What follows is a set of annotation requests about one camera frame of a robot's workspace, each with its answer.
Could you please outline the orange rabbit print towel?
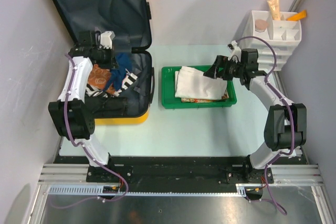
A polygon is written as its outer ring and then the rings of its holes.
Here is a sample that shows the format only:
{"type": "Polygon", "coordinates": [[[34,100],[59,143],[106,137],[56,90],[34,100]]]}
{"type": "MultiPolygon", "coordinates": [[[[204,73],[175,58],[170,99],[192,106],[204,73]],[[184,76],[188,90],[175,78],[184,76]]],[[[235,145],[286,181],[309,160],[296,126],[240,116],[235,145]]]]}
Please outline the orange rabbit print towel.
{"type": "Polygon", "coordinates": [[[90,91],[102,91],[110,77],[111,72],[109,70],[101,69],[95,64],[89,75],[87,87],[90,91]]]}

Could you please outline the white plastic drawer organizer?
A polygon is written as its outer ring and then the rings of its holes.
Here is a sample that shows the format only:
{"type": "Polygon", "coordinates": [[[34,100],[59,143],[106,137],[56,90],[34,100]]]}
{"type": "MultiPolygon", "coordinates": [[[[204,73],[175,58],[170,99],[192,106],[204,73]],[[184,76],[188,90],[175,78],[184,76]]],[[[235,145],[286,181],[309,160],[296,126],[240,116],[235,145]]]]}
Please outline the white plastic drawer organizer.
{"type": "Polygon", "coordinates": [[[273,20],[269,11],[252,10],[243,32],[244,39],[238,42],[241,49],[258,50],[259,69],[265,72],[269,72],[274,67],[274,58],[277,58],[274,71],[280,71],[301,42],[301,21],[286,21],[296,13],[281,12],[280,14],[281,20],[273,20]],[[268,22],[269,26],[264,32],[255,31],[256,19],[268,22]]]}

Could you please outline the yellow Pikachu hard-shell suitcase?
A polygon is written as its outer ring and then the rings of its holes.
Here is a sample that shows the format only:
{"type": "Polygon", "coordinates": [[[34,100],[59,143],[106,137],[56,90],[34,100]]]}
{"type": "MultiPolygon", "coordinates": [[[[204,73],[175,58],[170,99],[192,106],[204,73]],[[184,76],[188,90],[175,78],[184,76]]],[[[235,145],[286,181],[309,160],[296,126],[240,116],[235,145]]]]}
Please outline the yellow Pikachu hard-shell suitcase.
{"type": "Polygon", "coordinates": [[[152,43],[151,12],[147,0],[52,0],[76,43],[87,30],[113,31],[113,52],[128,53],[137,81],[118,97],[127,98],[120,118],[95,119],[99,125],[140,124],[149,116],[154,95],[154,68],[148,48],[152,43]]]}

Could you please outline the orange cosmetic tube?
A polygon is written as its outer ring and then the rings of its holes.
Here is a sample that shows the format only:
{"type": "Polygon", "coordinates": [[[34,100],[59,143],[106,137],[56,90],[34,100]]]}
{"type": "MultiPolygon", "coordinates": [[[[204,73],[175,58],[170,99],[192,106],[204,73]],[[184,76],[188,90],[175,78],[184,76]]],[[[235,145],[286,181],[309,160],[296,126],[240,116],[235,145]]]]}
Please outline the orange cosmetic tube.
{"type": "Polygon", "coordinates": [[[292,22],[297,22],[299,20],[302,20],[307,17],[307,11],[303,10],[299,13],[296,13],[295,15],[292,15],[286,19],[286,21],[292,21],[292,22]]]}

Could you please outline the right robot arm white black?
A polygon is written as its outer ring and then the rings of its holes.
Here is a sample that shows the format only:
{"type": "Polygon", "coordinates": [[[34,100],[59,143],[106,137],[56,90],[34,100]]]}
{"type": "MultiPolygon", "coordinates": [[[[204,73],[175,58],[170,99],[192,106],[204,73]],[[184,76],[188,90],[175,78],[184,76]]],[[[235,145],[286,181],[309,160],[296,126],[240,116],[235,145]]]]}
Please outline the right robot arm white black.
{"type": "Polygon", "coordinates": [[[267,169],[277,159],[290,157],[307,139],[307,108],[294,103],[274,87],[265,71],[259,69],[257,49],[242,49],[240,56],[218,55],[204,76],[212,79],[240,80],[268,111],[264,143],[246,157],[242,169],[244,182],[254,183],[267,177],[267,169]]]}

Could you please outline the pink round cosmetic jar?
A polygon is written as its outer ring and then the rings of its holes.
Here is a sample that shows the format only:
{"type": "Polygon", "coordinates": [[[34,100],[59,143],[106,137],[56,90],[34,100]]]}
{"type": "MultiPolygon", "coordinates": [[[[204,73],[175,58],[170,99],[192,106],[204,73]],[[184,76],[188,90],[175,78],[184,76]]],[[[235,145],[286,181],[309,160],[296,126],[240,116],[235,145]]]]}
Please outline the pink round cosmetic jar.
{"type": "Polygon", "coordinates": [[[256,19],[255,20],[255,31],[262,33],[268,28],[269,24],[266,20],[256,19]]]}

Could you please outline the beige cosmetic tube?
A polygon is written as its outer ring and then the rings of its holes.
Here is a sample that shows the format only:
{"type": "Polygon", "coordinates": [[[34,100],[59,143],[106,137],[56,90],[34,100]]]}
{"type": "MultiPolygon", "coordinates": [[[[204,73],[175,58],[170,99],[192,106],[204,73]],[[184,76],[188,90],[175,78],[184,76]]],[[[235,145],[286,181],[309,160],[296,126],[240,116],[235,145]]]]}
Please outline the beige cosmetic tube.
{"type": "Polygon", "coordinates": [[[268,0],[267,3],[269,6],[272,19],[281,20],[279,0],[268,0]]]}

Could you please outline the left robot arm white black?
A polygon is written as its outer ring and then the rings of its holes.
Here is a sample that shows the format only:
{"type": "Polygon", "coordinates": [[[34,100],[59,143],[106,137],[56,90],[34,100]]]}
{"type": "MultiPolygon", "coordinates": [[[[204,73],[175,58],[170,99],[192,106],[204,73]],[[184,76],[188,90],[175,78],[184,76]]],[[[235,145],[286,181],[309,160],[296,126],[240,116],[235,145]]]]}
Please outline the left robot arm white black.
{"type": "Polygon", "coordinates": [[[82,31],[79,40],[66,54],[69,69],[58,99],[48,111],[58,134],[74,147],[81,147],[90,166],[99,167],[98,176],[105,182],[115,178],[116,169],[108,164],[109,153],[95,135],[95,118],[85,104],[89,75],[95,64],[117,67],[113,54],[113,31],[82,31]]]}

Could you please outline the floral cloth pouch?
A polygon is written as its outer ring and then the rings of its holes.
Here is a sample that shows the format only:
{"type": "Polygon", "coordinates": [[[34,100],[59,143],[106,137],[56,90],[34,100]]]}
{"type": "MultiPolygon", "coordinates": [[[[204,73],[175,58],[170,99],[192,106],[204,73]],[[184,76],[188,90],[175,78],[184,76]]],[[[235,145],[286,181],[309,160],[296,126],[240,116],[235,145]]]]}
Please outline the floral cloth pouch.
{"type": "Polygon", "coordinates": [[[183,103],[212,103],[212,102],[222,102],[229,98],[227,91],[223,94],[220,100],[209,100],[209,99],[192,99],[192,98],[181,98],[183,103]]]}

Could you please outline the navy blue cloth garment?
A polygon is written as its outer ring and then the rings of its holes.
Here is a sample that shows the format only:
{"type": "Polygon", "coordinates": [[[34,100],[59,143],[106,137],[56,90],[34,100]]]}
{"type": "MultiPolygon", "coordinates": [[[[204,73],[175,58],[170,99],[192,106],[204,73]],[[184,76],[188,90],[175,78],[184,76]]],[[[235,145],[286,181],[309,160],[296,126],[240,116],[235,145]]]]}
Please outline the navy blue cloth garment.
{"type": "Polygon", "coordinates": [[[119,65],[118,69],[111,69],[111,77],[108,79],[103,91],[107,91],[110,86],[118,91],[122,87],[122,82],[127,75],[127,72],[132,72],[132,62],[130,59],[130,54],[120,53],[116,57],[117,63],[119,65]]]}

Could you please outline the black white striped cloth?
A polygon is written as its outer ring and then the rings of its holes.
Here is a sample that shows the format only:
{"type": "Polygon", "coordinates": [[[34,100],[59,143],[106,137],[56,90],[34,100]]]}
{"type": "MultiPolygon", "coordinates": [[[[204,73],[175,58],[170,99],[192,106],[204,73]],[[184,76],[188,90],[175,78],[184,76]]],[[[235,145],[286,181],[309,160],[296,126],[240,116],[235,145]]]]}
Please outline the black white striped cloth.
{"type": "Polygon", "coordinates": [[[134,75],[133,73],[127,73],[126,77],[124,78],[122,82],[122,87],[120,90],[116,91],[113,86],[110,86],[110,88],[107,91],[90,91],[88,87],[86,86],[86,95],[88,97],[118,97],[123,91],[127,90],[130,86],[132,86],[136,81],[138,77],[134,75]]]}

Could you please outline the white cloth garment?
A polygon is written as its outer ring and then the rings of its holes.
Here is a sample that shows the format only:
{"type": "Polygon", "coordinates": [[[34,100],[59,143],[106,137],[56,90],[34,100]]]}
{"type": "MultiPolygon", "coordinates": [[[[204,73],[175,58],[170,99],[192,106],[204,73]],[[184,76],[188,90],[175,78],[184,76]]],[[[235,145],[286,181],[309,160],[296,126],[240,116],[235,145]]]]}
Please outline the white cloth garment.
{"type": "Polygon", "coordinates": [[[212,79],[192,67],[175,71],[175,97],[181,99],[221,100],[228,81],[212,79]]]}

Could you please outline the green plastic tray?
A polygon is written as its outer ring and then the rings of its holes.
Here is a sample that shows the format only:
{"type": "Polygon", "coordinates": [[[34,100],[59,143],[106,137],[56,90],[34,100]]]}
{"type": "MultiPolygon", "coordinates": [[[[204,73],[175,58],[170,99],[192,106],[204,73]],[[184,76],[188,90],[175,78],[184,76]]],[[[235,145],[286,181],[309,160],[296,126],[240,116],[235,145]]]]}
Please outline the green plastic tray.
{"type": "Polygon", "coordinates": [[[228,81],[226,98],[212,102],[183,102],[175,97],[175,73],[181,66],[163,67],[161,70],[161,103],[165,109],[201,109],[201,108],[227,108],[237,103],[235,87],[232,81],[228,81]]]}

